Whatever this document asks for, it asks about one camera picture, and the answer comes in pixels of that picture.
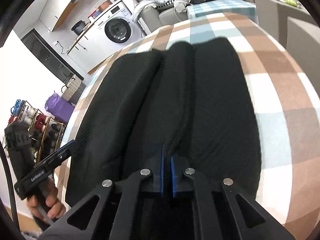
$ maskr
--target wicker basket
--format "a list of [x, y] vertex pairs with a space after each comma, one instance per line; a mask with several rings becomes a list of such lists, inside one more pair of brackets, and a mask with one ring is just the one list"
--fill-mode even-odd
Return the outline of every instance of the wicker basket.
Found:
[[61, 88], [61, 97], [72, 105], [76, 105], [86, 87], [85, 84], [76, 75], [66, 78], [64, 83], [66, 85]]

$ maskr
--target washing machine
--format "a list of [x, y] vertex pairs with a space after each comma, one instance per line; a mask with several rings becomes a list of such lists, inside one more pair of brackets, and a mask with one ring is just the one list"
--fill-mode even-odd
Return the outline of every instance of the washing machine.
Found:
[[145, 37], [139, 23], [131, 20], [131, 12], [123, 2], [104, 13], [92, 28], [96, 45], [107, 52], [107, 57]]

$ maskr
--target plaid tablecloth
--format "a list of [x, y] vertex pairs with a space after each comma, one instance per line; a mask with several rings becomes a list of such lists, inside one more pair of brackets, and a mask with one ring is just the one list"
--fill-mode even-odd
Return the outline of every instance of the plaid tablecloth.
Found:
[[[78, 128], [112, 63], [126, 53], [165, 50], [225, 36], [237, 51], [259, 127], [262, 171], [256, 200], [297, 240], [320, 219], [320, 100], [287, 51], [247, 17], [217, 13], [164, 26], [117, 51], [93, 75], [67, 125], [62, 145]], [[55, 170], [65, 203], [70, 159]]]
[[256, 5], [242, 0], [216, 0], [187, 6], [188, 19], [220, 12], [238, 13], [258, 23]]

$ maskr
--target purple bag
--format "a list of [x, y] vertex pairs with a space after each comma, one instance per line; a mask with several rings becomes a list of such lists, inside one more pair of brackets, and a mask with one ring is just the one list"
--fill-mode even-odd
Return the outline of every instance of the purple bag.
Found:
[[54, 93], [45, 102], [44, 108], [49, 113], [53, 114], [59, 121], [68, 123], [75, 107], [69, 102]]

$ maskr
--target washing machine door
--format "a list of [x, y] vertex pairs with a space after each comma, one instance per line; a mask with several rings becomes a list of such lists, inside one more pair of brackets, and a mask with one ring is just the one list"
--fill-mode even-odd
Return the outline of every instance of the washing machine door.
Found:
[[104, 32], [113, 42], [124, 43], [131, 36], [131, 27], [129, 23], [122, 18], [113, 18], [107, 21]]

